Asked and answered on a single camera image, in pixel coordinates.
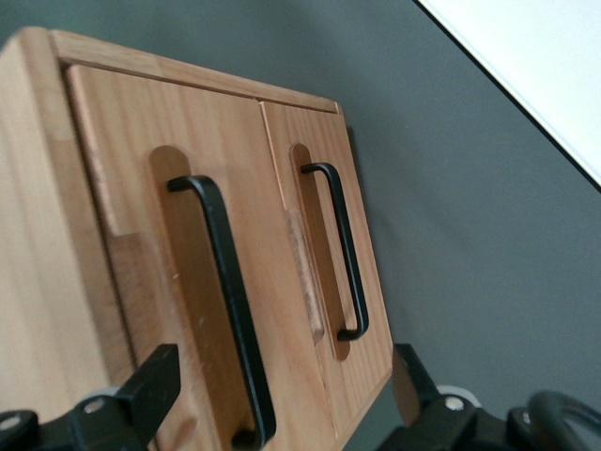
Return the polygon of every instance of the door handle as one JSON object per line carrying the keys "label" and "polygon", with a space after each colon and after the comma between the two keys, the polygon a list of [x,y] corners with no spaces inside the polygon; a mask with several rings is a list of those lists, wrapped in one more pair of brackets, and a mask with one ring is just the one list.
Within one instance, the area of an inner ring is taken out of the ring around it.
{"label": "door handle", "polygon": [[340,175],[336,168],[330,163],[309,163],[300,168],[303,174],[309,174],[315,171],[322,172],[328,180],[330,187],[331,203],[336,216],[336,225],[338,227],[338,236],[347,268],[348,282],[350,284],[350,294],[353,300],[355,318],[357,319],[357,329],[344,329],[338,332],[338,339],[344,341],[356,340],[360,338],[369,327],[369,316],[367,314],[367,304],[365,303],[365,294],[363,292],[363,283],[355,244],[350,230],[348,220],[347,203],[342,189]]}
{"label": "door handle", "polygon": [[261,449],[275,434],[275,412],[221,192],[206,176],[171,179],[167,189],[170,192],[193,190],[200,200],[254,419],[254,430],[237,432],[232,445]]}

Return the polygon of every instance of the wooden panel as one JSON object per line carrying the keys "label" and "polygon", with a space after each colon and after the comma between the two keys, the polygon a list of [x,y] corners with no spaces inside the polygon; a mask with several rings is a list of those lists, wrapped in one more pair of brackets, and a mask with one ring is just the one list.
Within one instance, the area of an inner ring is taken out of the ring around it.
{"label": "wooden panel", "polygon": [[132,371],[46,31],[0,57],[0,412],[48,421]]}
{"label": "wooden panel", "polygon": [[[262,105],[286,210],[302,210],[295,185],[296,176],[293,174],[296,164],[290,158],[290,149],[297,143],[309,149],[314,163],[331,163],[337,168],[347,200],[350,225],[368,303],[370,326],[363,337],[350,343],[350,352],[343,361],[336,358],[331,340],[335,335],[333,331],[325,334],[324,339],[316,345],[321,370],[328,387],[338,435],[335,448],[338,448],[342,447],[350,437],[392,371],[392,342],[362,206],[359,182],[348,142],[347,128],[341,116],[269,102],[264,102]],[[304,177],[315,178],[317,182],[320,207],[335,269],[336,280],[332,283],[338,285],[347,328],[353,328],[354,312],[328,185],[323,177],[315,175]],[[320,255],[319,250],[312,249],[312,251],[313,259],[316,255]]]}
{"label": "wooden panel", "polygon": [[[212,256],[203,251],[196,201],[164,191],[164,180],[187,172],[188,164],[192,173],[211,177],[225,200],[278,422],[266,449],[331,449],[329,403],[258,103],[84,67],[70,68],[68,78],[107,240],[120,242],[120,248],[110,244],[111,254],[138,357],[145,357],[151,343],[180,345],[182,393],[163,425],[161,444],[209,449],[202,446],[208,446],[212,422],[219,422],[214,440],[229,449],[229,439],[248,416],[239,408],[244,396],[210,388],[239,393],[232,386],[239,377],[235,370],[206,368],[236,357],[226,355],[232,352],[227,344],[216,346],[227,339],[227,328],[212,324],[222,331],[208,338],[208,312],[199,313],[198,303],[222,300]],[[185,230],[193,234],[189,241]],[[208,299],[210,293],[214,299]],[[213,313],[212,321],[223,321],[219,317]],[[207,360],[211,352],[218,358]],[[204,382],[215,374],[222,374],[218,381]],[[224,412],[232,411],[241,416],[224,420]]]}
{"label": "wooden panel", "polygon": [[276,101],[322,111],[337,111],[336,103],[328,99],[227,75],[216,70],[199,68],[66,31],[54,30],[51,33],[56,53],[64,65],[78,64],[115,70],[253,99]]}

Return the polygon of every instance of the cabinet door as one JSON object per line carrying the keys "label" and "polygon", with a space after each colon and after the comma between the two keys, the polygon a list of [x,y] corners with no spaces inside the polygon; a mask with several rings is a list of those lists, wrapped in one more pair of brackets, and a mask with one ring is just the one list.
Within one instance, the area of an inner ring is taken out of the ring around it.
{"label": "cabinet door", "polygon": [[[392,372],[390,331],[347,127],[336,114],[269,102],[262,107],[286,213],[307,237],[321,305],[315,311],[326,332],[316,348],[338,442],[344,443]],[[342,182],[369,316],[367,332],[353,341],[338,338],[356,327],[356,319],[330,188],[323,175],[302,174],[308,163],[331,164]]]}
{"label": "cabinet door", "polygon": [[118,292],[138,363],[179,344],[182,390],[164,449],[230,449],[253,428],[202,210],[167,180],[221,190],[269,382],[266,449],[331,449],[328,397],[265,134],[252,99],[105,70],[68,70]]}

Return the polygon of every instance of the gray wall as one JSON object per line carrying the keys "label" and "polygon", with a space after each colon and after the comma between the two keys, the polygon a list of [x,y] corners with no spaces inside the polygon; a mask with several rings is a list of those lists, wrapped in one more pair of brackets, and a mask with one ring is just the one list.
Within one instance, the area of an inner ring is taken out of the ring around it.
{"label": "gray wall", "polygon": [[[28,24],[340,101],[394,340],[496,415],[601,407],[601,194],[412,2],[0,1]],[[387,391],[347,449],[398,421]]]}

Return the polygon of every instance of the cabinet top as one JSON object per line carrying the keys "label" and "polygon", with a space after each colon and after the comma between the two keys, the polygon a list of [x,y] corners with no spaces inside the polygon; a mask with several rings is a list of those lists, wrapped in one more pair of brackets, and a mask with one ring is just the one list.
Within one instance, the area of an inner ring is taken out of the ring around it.
{"label": "cabinet top", "polygon": [[54,55],[62,69],[71,65],[89,66],[179,85],[200,87],[259,101],[274,101],[342,114],[340,106],[335,101],[201,68],[67,31],[27,27],[17,32],[9,42],[13,40],[27,41],[28,36],[34,34],[39,36],[40,33],[47,34],[54,47]]}

